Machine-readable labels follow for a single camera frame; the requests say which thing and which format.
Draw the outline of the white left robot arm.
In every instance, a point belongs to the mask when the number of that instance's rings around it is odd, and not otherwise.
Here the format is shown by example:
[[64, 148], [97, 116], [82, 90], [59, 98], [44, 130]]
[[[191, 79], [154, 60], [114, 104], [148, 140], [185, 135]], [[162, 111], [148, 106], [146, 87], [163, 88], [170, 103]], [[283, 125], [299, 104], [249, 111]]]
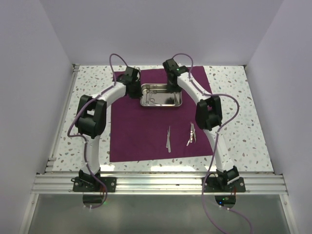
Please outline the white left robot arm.
[[94, 192], [101, 187], [99, 178], [99, 140], [106, 127], [107, 108], [118, 99], [128, 96], [132, 99], [142, 97], [140, 70], [127, 66], [123, 74], [113, 79], [112, 85], [98, 94], [81, 96], [77, 115], [69, 131], [76, 126], [84, 140], [83, 163], [78, 177], [84, 186]]

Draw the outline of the stainless steel instrument tray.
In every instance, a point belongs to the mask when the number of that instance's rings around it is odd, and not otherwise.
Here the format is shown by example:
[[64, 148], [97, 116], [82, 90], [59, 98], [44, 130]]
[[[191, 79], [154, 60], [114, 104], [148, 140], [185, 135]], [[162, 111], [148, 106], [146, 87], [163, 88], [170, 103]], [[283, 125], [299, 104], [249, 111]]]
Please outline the stainless steel instrument tray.
[[[140, 99], [140, 105], [143, 107], [179, 107], [182, 105], [182, 92], [168, 92], [166, 88], [167, 84], [161, 83], [147, 83], [141, 86], [142, 97]], [[157, 90], [155, 95], [147, 95], [146, 90]], [[146, 98], [151, 97], [155, 99], [155, 105], [144, 105], [143, 102]]]

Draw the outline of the silver tweezers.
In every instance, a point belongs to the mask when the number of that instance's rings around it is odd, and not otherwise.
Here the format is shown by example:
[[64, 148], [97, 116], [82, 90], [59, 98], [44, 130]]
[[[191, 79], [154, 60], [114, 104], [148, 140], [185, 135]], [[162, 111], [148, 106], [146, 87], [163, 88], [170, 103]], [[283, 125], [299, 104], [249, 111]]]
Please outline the silver tweezers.
[[190, 138], [187, 141], [186, 146], [189, 146], [191, 143], [196, 142], [196, 134], [195, 134], [195, 130], [191, 130], [190, 132]]
[[168, 150], [168, 153], [171, 153], [170, 133], [171, 133], [171, 127], [169, 127], [167, 130], [166, 148]]
[[196, 142], [196, 133], [195, 133], [195, 126], [192, 122], [190, 122], [190, 143]]

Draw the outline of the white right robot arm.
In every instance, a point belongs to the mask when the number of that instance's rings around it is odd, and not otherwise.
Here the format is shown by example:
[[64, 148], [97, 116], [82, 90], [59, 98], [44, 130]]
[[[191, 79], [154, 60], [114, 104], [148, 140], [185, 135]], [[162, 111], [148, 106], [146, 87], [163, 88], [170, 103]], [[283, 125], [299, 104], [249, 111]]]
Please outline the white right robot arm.
[[224, 139], [219, 132], [225, 124], [222, 123], [221, 96], [232, 98], [225, 94], [211, 94], [205, 90], [192, 76], [191, 69], [179, 66], [173, 58], [163, 62], [167, 75], [169, 91], [184, 90], [195, 102], [195, 122], [203, 130], [213, 149], [213, 159], [217, 173], [217, 185], [222, 191], [229, 191], [234, 182], [239, 179], [238, 169], [231, 159]]

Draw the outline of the purple surgical cloth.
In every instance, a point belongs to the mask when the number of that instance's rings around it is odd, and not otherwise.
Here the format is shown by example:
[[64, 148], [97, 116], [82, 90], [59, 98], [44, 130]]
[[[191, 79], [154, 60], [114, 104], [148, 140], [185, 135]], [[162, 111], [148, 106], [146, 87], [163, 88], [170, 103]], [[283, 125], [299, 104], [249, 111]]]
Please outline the purple surgical cloth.
[[[196, 142], [190, 138], [190, 122], [195, 122], [196, 104], [182, 91], [179, 107], [143, 107], [138, 99], [124, 96], [111, 106], [110, 161], [142, 161], [210, 156], [213, 151], [205, 133], [195, 127]], [[171, 153], [166, 148], [171, 127]]]

